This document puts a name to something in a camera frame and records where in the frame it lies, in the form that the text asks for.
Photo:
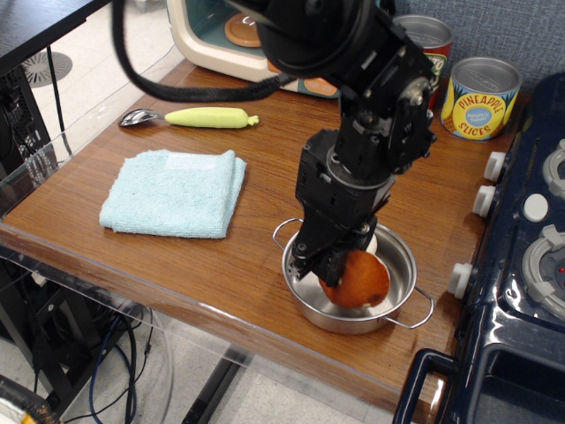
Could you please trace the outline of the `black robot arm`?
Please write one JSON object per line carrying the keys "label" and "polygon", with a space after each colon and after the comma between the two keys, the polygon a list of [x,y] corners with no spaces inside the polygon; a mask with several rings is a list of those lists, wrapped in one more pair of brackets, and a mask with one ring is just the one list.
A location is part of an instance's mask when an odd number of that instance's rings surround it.
{"label": "black robot arm", "polygon": [[303,147],[296,196],[304,221],[296,276],[338,284],[352,250],[368,245],[396,177],[428,155],[431,61],[373,1],[240,1],[268,60],[339,92],[340,126]]}

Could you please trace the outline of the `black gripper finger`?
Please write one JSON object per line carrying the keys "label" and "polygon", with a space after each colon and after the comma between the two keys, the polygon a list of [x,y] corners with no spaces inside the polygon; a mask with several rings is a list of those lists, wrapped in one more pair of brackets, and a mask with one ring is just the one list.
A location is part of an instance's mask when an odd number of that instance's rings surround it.
{"label": "black gripper finger", "polygon": [[322,250],[315,257],[315,275],[327,287],[336,287],[352,250],[352,247],[330,247]]}
{"label": "black gripper finger", "polygon": [[286,269],[298,280],[313,272],[322,280],[332,278],[331,238],[321,231],[301,229],[290,245]]}

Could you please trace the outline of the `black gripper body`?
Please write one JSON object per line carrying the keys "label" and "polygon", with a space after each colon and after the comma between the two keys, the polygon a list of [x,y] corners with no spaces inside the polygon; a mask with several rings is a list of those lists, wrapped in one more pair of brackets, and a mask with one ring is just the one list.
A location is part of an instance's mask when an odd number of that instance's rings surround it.
{"label": "black gripper body", "polygon": [[396,177],[381,182],[355,179],[335,153],[337,130],[322,130],[303,147],[296,197],[304,221],[294,241],[296,252],[366,248]]}

